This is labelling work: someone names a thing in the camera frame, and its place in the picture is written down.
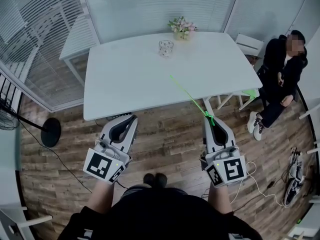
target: person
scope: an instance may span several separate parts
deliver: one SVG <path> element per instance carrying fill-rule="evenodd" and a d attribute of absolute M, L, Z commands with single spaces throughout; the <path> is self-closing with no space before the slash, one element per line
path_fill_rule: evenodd
<path fill-rule="evenodd" d="M 259 233 L 233 215 L 228 188 L 209 189 L 208 201 L 178 188 L 167 177 L 146 174 L 143 184 L 127 189 L 112 206 L 114 184 L 98 180 L 87 205 L 71 216 L 58 240 L 210 237 L 261 240 Z"/>
<path fill-rule="evenodd" d="M 269 105 L 261 112 L 250 113 L 247 129 L 260 141 L 264 128 L 269 128 L 296 97 L 297 84 L 307 65 L 305 37 L 292 30 L 288 37 L 280 35 L 266 46 L 263 65 L 258 71 L 262 82 L 259 90 L 262 100 Z"/>

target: black hair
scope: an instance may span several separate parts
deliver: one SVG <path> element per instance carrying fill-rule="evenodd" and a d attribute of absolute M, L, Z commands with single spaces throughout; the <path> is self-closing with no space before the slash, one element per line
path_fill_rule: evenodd
<path fill-rule="evenodd" d="M 292 30 L 291 35 L 297 36 L 298 40 L 301 40 L 303 42 L 303 45 L 306 44 L 306 39 L 305 39 L 304 35 L 299 30 Z"/>

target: shoe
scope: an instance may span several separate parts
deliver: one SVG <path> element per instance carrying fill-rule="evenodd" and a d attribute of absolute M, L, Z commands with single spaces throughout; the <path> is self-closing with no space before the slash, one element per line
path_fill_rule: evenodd
<path fill-rule="evenodd" d="M 163 173 L 157 173 L 155 175 L 155 187 L 156 188 L 165 188 L 168 182 L 168 178 Z"/>
<path fill-rule="evenodd" d="M 255 126 L 261 121 L 259 117 L 257 117 L 258 112 L 251 112 L 248 123 L 246 124 L 249 133 L 253 133 Z"/>
<path fill-rule="evenodd" d="M 148 184 L 151 187 L 154 187 L 154 185 L 155 185 L 155 176 L 153 174 L 151 174 L 151 173 L 147 173 L 143 177 L 143 183 L 144 184 Z"/>
<path fill-rule="evenodd" d="M 263 126 L 263 124 L 258 123 L 255 127 L 254 127 L 254 131 L 253 131 L 253 135 L 254 138 L 257 141 L 261 141 L 261 137 L 262 137 L 262 131 L 265 127 Z"/>

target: glass cup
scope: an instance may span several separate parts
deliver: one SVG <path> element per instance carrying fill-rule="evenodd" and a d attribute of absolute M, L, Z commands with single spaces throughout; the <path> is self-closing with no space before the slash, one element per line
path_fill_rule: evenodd
<path fill-rule="evenodd" d="M 172 55 L 172 50 L 174 48 L 174 43 L 169 40 L 162 40 L 159 42 L 159 54 L 164 58 L 170 58 Z"/>

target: black shoe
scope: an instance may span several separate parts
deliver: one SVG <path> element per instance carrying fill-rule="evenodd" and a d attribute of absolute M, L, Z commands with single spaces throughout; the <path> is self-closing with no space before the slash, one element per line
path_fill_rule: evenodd
<path fill-rule="evenodd" d="M 163 173 L 157 173 L 155 175 L 155 187 L 156 188 L 165 188 L 168 182 L 168 178 Z"/>
<path fill-rule="evenodd" d="M 151 173 L 147 173 L 143 177 L 143 183 L 150 185 L 151 187 L 154 187 L 155 185 L 155 176 Z"/>

